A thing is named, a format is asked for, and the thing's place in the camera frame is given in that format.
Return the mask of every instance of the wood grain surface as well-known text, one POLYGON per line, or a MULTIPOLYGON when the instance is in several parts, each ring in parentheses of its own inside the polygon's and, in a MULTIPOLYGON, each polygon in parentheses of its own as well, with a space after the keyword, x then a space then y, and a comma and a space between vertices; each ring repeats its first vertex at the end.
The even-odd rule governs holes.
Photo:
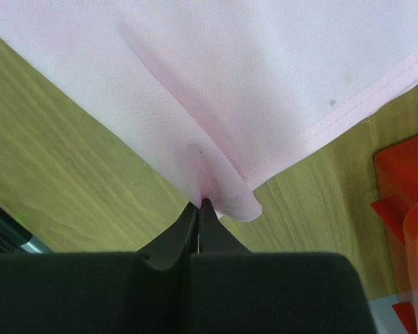
MULTIPOLYGON (((256 252, 344 254, 370 299, 392 294, 372 156, 415 134, 418 86, 257 189, 260 218, 222 221, 256 252)), ((0 40, 0 205, 22 225, 55 251, 135 251, 186 203, 0 40)))

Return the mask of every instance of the black device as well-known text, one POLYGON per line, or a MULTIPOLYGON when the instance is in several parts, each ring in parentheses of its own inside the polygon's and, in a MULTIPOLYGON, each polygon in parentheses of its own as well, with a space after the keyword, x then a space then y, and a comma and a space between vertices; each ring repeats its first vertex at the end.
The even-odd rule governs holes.
POLYGON ((51 253, 51 250, 0 208, 0 253, 51 253))
POLYGON ((135 253, 1 254, 0 333, 376 333, 356 270, 249 252, 209 200, 135 253))

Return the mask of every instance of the red object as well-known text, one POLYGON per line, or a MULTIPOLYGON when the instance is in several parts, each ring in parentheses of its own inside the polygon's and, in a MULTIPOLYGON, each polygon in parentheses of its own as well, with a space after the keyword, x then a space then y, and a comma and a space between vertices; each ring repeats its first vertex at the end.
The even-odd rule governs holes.
POLYGON ((372 207, 387 230, 400 298, 394 309, 409 334, 414 334, 418 333, 418 137, 380 151, 374 162, 381 199, 372 207), (405 303, 412 303, 415 313, 405 303))

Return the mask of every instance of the pink fabric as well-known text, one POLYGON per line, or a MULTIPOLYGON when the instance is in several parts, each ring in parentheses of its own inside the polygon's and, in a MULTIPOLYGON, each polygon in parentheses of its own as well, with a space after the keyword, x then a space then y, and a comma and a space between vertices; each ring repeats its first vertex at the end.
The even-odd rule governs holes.
POLYGON ((242 221, 253 189, 418 83, 418 0, 0 0, 0 37, 242 221))

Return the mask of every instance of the light pink cloth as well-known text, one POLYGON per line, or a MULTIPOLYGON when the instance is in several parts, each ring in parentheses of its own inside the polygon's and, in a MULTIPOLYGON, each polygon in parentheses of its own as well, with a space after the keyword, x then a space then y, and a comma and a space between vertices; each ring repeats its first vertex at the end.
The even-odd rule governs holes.
POLYGON ((418 83, 418 0, 0 0, 0 37, 243 221, 251 190, 418 83))

